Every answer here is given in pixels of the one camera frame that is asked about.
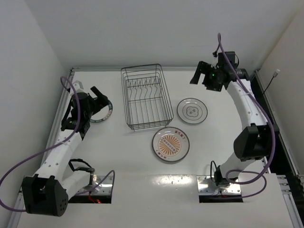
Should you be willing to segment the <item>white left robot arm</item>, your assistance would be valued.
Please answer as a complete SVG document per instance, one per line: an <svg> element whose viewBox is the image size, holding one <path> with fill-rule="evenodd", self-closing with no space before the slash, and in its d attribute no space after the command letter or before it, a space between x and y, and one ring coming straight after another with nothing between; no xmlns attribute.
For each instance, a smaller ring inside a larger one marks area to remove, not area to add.
<svg viewBox="0 0 304 228"><path fill-rule="evenodd" d="M81 88L71 92L71 98L57 137L58 146L53 148L33 176L22 181L23 199L28 214L62 216L69 200L82 188L91 185L94 168L76 168L64 179L64 172L78 145L90 128L93 115L108 106L109 100L95 86L93 98Z"/></svg>

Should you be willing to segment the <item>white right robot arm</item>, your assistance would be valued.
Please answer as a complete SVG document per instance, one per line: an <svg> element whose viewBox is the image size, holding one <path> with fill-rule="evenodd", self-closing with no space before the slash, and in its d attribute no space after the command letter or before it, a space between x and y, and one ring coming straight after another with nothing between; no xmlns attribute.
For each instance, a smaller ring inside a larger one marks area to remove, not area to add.
<svg viewBox="0 0 304 228"><path fill-rule="evenodd" d="M233 153L227 161L216 168L216 185L234 183L239 173L257 160L268 157L268 163L258 177L265 173L275 155L279 128L255 99L249 75L238 67L238 57L232 51L218 53L215 66L204 61L198 63L191 84L198 84L204 75L203 85L207 90L220 92L223 88L231 96L239 114L242 131L234 140Z"/></svg>

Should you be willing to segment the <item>white plate grey flower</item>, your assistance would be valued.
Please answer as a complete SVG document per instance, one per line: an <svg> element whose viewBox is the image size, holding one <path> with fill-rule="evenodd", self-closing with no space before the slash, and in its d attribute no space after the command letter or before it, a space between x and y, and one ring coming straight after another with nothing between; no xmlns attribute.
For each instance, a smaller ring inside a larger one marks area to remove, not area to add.
<svg viewBox="0 0 304 228"><path fill-rule="evenodd" d="M200 124L208 117L207 106L196 98L186 98L177 105L178 117L188 124Z"/></svg>

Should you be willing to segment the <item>white plate dark blue rim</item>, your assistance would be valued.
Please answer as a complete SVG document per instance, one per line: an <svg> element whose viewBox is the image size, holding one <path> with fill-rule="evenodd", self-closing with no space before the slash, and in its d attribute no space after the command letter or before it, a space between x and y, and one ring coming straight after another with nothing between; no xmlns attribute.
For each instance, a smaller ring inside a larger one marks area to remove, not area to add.
<svg viewBox="0 0 304 228"><path fill-rule="evenodd" d="M109 101L108 113L106 114L106 116L101 119L98 119L98 120L90 119L90 123L98 124L98 123L104 122L111 116L112 112L113 112L113 104L111 101Z"/></svg>

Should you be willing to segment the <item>orange sunburst plate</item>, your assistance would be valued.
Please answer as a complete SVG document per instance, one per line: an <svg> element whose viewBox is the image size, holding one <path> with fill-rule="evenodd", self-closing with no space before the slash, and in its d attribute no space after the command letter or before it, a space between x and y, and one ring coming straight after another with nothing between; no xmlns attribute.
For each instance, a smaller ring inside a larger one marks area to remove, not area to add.
<svg viewBox="0 0 304 228"><path fill-rule="evenodd" d="M183 130L176 127L164 127L154 134L152 150L161 161L177 163L188 155L190 141Z"/></svg>

